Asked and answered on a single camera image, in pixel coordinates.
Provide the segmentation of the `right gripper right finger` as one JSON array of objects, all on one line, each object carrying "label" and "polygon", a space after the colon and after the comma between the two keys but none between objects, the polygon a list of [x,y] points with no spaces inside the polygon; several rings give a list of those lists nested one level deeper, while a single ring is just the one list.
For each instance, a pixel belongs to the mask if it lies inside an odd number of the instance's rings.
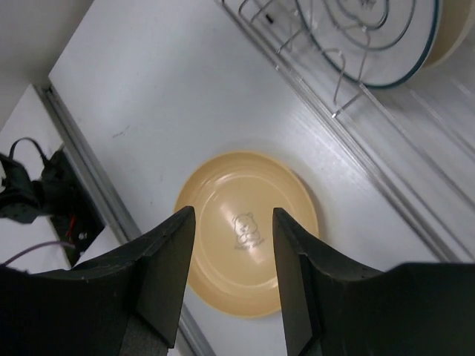
[{"label": "right gripper right finger", "polygon": [[379,271],[275,208],[272,236],[289,355],[472,355],[474,265]]}]

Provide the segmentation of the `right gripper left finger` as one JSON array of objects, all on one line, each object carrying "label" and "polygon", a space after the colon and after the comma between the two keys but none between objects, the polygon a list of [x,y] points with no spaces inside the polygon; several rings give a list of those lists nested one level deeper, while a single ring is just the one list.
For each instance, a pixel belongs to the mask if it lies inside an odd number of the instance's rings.
[{"label": "right gripper left finger", "polygon": [[3,355],[166,355],[195,235],[181,208],[141,237],[63,270],[1,267]]}]

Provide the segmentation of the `tan bear plate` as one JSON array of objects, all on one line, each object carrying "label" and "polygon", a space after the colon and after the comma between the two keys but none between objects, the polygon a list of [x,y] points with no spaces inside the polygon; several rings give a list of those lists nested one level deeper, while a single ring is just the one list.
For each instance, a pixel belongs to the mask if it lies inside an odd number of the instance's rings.
[{"label": "tan bear plate", "polygon": [[281,302],[272,214],[283,208],[318,235],[309,190],[281,162],[232,151],[204,162],[184,183],[175,210],[194,208],[188,286],[208,306],[234,317],[266,317]]}]

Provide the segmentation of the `white plate blue rim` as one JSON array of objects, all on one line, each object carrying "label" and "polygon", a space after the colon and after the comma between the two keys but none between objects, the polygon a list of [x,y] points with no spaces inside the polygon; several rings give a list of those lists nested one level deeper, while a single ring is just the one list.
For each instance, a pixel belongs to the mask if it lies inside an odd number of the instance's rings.
[{"label": "white plate blue rim", "polygon": [[302,27],[343,77],[394,88],[428,59],[441,1],[296,1]]}]

